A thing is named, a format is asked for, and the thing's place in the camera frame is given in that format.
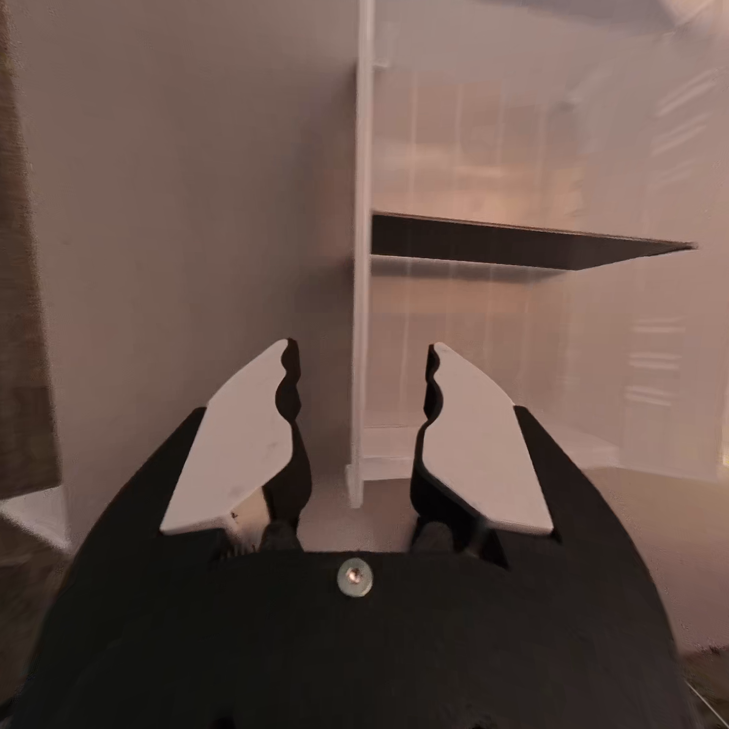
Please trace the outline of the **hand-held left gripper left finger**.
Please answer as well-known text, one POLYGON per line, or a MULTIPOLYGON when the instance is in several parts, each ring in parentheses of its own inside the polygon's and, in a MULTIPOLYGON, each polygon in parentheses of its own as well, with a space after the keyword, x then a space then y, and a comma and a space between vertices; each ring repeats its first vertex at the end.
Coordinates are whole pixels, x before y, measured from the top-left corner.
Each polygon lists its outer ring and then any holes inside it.
POLYGON ((296 529, 312 490, 297 426, 297 342, 281 339, 210 398, 159 525, 165 536, 222 529, 257 550, 274 521, 296 529))

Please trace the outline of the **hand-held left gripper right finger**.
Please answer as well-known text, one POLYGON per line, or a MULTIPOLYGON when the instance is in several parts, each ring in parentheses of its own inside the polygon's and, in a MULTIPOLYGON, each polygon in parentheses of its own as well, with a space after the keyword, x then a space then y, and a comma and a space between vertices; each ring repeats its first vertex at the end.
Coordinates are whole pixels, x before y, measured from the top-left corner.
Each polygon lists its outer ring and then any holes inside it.
POLYGON ((426 420, 415 439, 410 500, 414 551, 503 557, 498 532, 551 538, 554 523, 516 406, 487 374, 443 342, 426 358, 426 420))

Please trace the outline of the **clear plastic bin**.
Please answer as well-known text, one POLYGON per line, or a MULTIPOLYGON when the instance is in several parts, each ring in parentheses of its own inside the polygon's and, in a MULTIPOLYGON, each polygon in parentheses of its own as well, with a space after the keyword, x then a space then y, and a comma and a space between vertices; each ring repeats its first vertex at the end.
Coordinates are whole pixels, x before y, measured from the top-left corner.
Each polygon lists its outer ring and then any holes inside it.
POLYGON ((442 341, 584 469, 727 479, 727 2, 358 2, 350 502, 442 341), (693 243, 579 271, 385 257, 374 213, 693 243))

